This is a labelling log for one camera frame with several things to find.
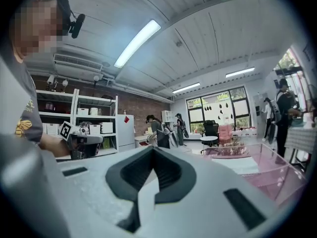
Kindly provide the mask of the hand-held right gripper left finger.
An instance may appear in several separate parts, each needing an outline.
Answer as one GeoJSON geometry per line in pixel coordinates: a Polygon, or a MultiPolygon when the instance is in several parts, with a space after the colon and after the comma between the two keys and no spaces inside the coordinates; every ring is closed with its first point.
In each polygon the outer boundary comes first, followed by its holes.
{"type": "Polygon", "coordinates": [[[117,198],[101,158],[58,162],[52,153],[0,135],[0,191],[40,238],[153,238],[137,201],[117,198]]]}

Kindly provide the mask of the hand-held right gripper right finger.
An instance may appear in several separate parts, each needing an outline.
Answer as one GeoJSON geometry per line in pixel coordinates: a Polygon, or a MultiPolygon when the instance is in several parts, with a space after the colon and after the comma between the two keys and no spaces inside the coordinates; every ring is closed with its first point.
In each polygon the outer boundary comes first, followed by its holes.
{"type": "Polygon", "coordinates": [[[232,169],[202,156],[152,148],[162,182],[148,238],[240,238],[277,205],[232,169]]]}

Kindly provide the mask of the grey notebook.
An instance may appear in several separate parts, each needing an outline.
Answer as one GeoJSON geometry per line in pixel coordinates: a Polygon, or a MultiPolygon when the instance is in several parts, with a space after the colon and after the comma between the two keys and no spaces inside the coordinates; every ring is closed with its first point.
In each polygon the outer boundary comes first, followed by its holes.
{"type": "Polygon", "coordinates": [[[215,159],[212,161],[232,169],[239,175],[250,175],[259,173],[259,166],[253,157],[235,159],[215,159]]]}

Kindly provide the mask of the pink transparent acrylic box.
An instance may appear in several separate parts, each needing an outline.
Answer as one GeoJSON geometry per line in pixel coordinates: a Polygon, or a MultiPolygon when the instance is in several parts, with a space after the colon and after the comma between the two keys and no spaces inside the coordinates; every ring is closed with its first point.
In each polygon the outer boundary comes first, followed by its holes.
{"type": "MultiPolygon", "coordinates": [[[[240,176],[279,206],[299,200],[307,184],[305,176],[284,159],[282,164],[277,164],[275,160],[279,155],[266,145],[259,143],[246,146],[249,150],[247,157],[253,157],[257,162],[259,173],[240,176]]],[[[222,159],[216,155],[217,148],[208,148],[204,157],[222,159]]]]}

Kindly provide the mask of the person's left forearm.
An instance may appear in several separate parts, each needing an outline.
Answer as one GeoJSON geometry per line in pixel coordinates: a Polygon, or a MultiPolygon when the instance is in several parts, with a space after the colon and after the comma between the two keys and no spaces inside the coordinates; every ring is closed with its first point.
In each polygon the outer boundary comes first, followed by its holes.
{"type": "Polygon", "coordinates": [[[42,134],[39,147],[53,153],[57,158],[70,155],[70,150],[65,140],[57,138],[46,133],[42,134]]]}

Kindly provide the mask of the grey cabinet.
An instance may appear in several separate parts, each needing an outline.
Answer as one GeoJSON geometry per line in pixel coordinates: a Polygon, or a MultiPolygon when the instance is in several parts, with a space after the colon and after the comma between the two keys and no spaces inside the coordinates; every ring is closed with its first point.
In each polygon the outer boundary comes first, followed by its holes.
{"type": "Polygon", "coordinates": [[[118,151],[125,152],[135,148],[135,128],[133,115],[117,115],[118,151]]]}

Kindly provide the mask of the white drawer unit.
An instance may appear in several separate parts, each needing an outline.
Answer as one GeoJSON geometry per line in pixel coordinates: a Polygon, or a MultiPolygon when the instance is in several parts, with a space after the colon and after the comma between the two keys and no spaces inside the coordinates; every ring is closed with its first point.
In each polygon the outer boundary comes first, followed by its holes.
{"type": "Polygon", "coordinates": [[[150,145],[148,138],[149,138],[148,135],[136,136],[135,137],[135,147],[138,148],[138,147],[150,145]]]}

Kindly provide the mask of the person's grey printed t-shirt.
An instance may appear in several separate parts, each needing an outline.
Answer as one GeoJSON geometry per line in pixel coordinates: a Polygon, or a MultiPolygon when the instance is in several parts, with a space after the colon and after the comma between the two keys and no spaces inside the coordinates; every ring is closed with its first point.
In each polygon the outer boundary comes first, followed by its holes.
{"type": "Polygon", "coordinates": [[[30,96],[30,100],[17,123],[15,134],[39,145],[43,134],[43,124],[40,118],[35,84],[24,63],[13,58],[12,73],[30,96]]]}

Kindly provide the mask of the round white table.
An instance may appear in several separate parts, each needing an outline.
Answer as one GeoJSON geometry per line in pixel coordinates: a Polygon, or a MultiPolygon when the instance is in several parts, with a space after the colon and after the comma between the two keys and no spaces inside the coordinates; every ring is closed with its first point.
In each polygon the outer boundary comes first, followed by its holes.
{"type": "Polygon", "coordinates": [[[205,151],[210,147],[218,147],[219,141],[217,136],[204,136],[200,138],[203,145],[203,149],[200,151],[201,155],[205,154],[205,151]]]}

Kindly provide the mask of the pink chair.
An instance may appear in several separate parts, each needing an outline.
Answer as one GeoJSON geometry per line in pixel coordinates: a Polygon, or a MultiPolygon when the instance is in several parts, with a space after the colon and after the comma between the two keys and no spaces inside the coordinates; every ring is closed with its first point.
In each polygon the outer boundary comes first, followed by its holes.
{"type": "Polygon", "coordinates": [[[224,145],[232,141],[232,125],[224,124],[218,128],[219,144],[224,145]]]}

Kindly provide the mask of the ceiling air conditioner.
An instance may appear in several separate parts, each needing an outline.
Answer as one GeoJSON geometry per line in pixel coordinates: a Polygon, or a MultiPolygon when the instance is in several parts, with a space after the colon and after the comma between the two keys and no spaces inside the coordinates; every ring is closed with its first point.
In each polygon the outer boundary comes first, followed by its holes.
{"type": "Polygon", "coordinates": [[[102,77],[102,64],[73,56],[54,54],[53,61],[58,74],[75,77],[102,77]]]}

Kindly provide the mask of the black office chair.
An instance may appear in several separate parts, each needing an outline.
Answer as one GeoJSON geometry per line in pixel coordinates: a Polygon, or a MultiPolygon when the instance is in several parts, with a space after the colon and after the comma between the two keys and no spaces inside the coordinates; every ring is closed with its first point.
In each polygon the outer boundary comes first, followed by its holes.
{"type": "Polygon", "coordinates": [[[216,136],[218,138],[218,127],[219,124],[214,120],[207,120],[203,123],[203,132],[201,133],[202,137],[205,136],[216,136]]]}

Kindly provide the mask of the white cube shelf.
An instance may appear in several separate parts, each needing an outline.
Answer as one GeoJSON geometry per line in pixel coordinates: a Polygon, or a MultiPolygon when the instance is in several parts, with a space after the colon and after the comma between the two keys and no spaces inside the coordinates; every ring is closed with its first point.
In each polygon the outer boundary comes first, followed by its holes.
{"type": "Polygon", "coordinates": [[[163,123],[173,123],[174,122],[174,115],[172,111],[164,110],[161,112],[162,122],[163,123]]]}

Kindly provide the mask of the long ceiling light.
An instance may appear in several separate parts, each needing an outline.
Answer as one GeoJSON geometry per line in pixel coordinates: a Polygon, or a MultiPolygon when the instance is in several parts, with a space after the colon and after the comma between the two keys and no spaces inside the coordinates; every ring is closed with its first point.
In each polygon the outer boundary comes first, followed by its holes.
{"type": "Polygon", "coordinates": [[[255,70],[255,67],[250,67],[250,68],[246,68],[246,69],[243,69],[243,70],[227,73],[225,75],[225,78],[230,78],[230,77],[234,77],[234,76],[237,76],[237,75],[240,75],[240,74],[249,73],[249,72],[252,72],[254,70],[255,70]]]}
{"type": "Polygon", "coordinates": [[[135,52],[160,29],[161,26],[155,20],[150,20],[122,51],[114,63],[114,67],[123,68],[128,60],[135,54],[135,52]]]}
{"type": "Polygon", "coordinates": [[[200,86],[200,83],[199,83],[199,82],[197,82],[197,83],[195,83],[195,84],[192,84],[192,85],[188,85],[188,86],[186,86],[186,87],[183,87],[183,88],[180,88],[180,89],[177,89],[177,90],[173,90],[172,92],[173,92],[174,94],[176,94],[176,93],[183,92],[183,91],[186,91],[186,90],[189,90],[189,89],[198,87],[198,86],[200,86]]]}

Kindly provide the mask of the checkered cloth table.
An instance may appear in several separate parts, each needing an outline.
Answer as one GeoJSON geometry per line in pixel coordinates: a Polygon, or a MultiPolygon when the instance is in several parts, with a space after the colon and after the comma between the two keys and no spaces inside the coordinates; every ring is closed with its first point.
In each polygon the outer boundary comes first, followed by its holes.
{"type": "Polygon", "coordinates": [[[317,128],[290,127],[288,129],[285,147],[292,150],[289,163],[307,169],[312,154],[317,151],[317,128]],[[305,161],[297,158],[299,151],[308,154],[305,161]]]}

